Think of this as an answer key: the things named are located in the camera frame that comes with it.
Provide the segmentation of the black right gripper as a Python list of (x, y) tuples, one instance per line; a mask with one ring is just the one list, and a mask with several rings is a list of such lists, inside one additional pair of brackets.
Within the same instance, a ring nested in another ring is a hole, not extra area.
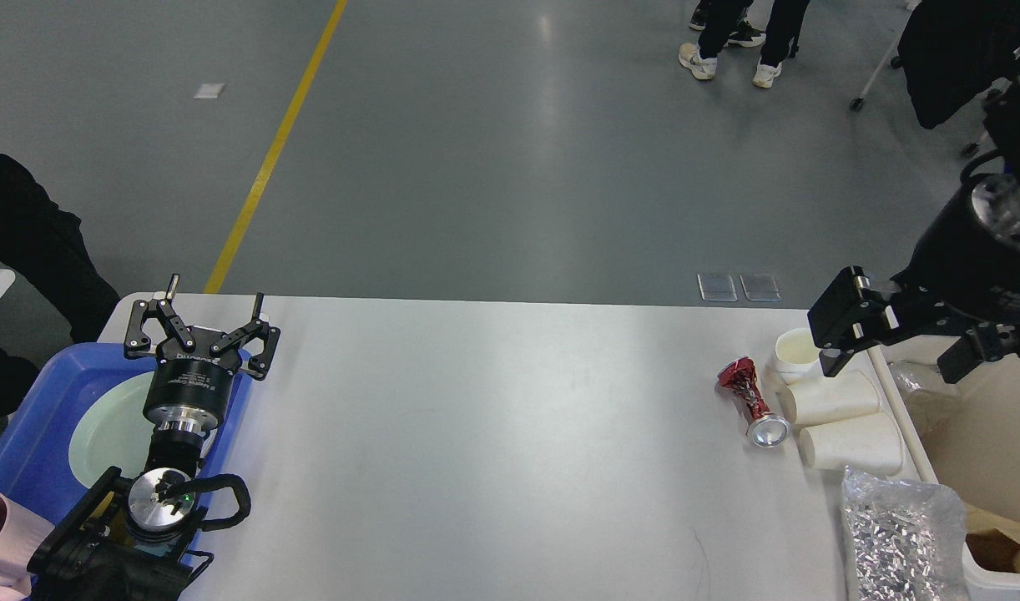
[(967, 331), (937, 358), (948, 384), (984, 362), (1020, 358), (1020, 184), (1014, 176), (972, 176), (906, 269), (881, 280), (847, 266), (807, 319), (825, 377), (870, 347), (960, 330)]

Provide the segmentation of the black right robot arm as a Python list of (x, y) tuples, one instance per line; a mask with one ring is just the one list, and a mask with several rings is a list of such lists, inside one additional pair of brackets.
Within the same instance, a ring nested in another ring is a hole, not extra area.
[(994, 151), (964, 168), (906, 269), (880, 280), (846, 267), (809, 309), (823, 375), (838, 375), (870, 347), (922, 335), (954, 338), (937, 361), (950, 384), (984, 362), (1020, 357), (1020, 49), (984, 126)]

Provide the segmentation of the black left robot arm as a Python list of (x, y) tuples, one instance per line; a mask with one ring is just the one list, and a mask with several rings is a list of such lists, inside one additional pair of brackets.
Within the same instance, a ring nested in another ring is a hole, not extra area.
[(244, 480), (211, 472), (206, 453), (240, 377), (263, 381), (272, 368), (280, 328), (262, 315), (262, 293), (235, 330), (187, 324), (177, 286), (173, 276), (162, 297), (133, 303), (122, 343), (125, 358), (155, 362), (141, 410), (152, 425), (144, 466), (132, 477), (106, 468), (34, 550), (33, 600), (177, 600), (214, 560), (194, 538), (250, 515)]

